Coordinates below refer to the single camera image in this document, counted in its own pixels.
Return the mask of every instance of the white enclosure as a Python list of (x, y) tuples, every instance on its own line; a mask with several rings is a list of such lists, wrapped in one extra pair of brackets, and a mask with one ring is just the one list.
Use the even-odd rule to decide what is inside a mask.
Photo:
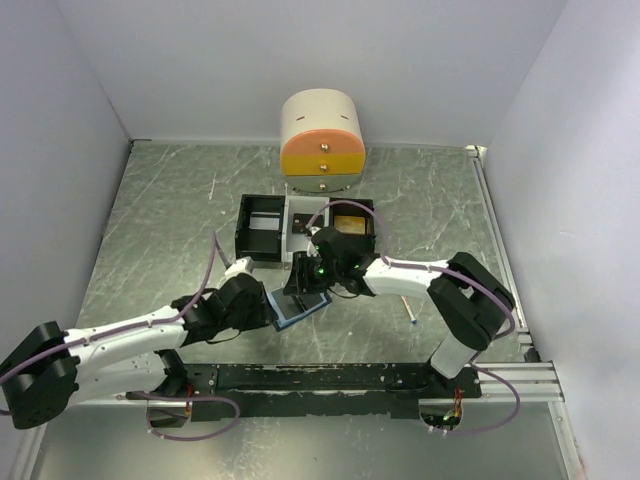
[(58, 0), (132, 138), (277, 141), (335, 88), (367, 142), (487, 144), (563, 0)]
[(569, 2), (488, 150), (527, 320), (591, 478), (638, 468), (640, 414), (607, 412), (640, 393), (639, 19), (634, 1)]
[[(634, 478), (639, 21), (637, 0), (3, 2), (0, 358), (76, 321), (129, 139), (276, 143), (287, 98), (335, 88), (366, 143), (488, 146), (590, 478)], [(0, 478), (19, 438), (0, 421)]]

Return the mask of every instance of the black mounting plate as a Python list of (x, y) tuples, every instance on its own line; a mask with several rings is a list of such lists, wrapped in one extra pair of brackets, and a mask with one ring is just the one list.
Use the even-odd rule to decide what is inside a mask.
[[(310, 365), (186, 364), (195, 396), (219, 395), (238, 403), (242, 417), (388, 414), (419, 418), (418, 400), (479, 398), (478, 375), (464, 368), (443, 382), (424, 363), (343, 363)], [(233, 417), (216, 402), (192, 404), (191, 420)]]

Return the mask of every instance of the white pen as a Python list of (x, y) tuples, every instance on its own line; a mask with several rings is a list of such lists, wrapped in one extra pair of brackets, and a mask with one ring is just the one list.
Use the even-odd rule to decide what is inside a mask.
[(416, 323), (418, 323), (418, 319), (416, 318), (416, 316), (411, 311), (411, 307), (409, 306), (409, 301), (407, 300), (407, 297), (405, 297), (404, 295), (400, 295), (400, 298), (402, 299), (402, 303), (404, 303), (404, 308), (407, 309), (407, 313), (409, 314), (409, 318), (411, 319), (411, 323), (413, 325), (415, 325)]

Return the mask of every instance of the yellow drawer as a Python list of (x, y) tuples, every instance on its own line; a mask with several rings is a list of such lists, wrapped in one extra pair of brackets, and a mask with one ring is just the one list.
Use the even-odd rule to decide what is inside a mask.
[(312, 155), (282, 155), (282, 173), (298, 175), (346, 175), (362, 172), (364, 152), (318, 153)]

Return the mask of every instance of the blue object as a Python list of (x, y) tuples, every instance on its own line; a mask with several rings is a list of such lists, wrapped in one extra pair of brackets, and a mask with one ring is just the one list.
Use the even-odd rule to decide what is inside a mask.
[(326, 293), (290, 296), (284, 295), (282, 290), (279, 288), (267, 293), (267, 299), (278, 316), (273, 322), (273, 326), (278, 332), (331, 303), (331, 297)]

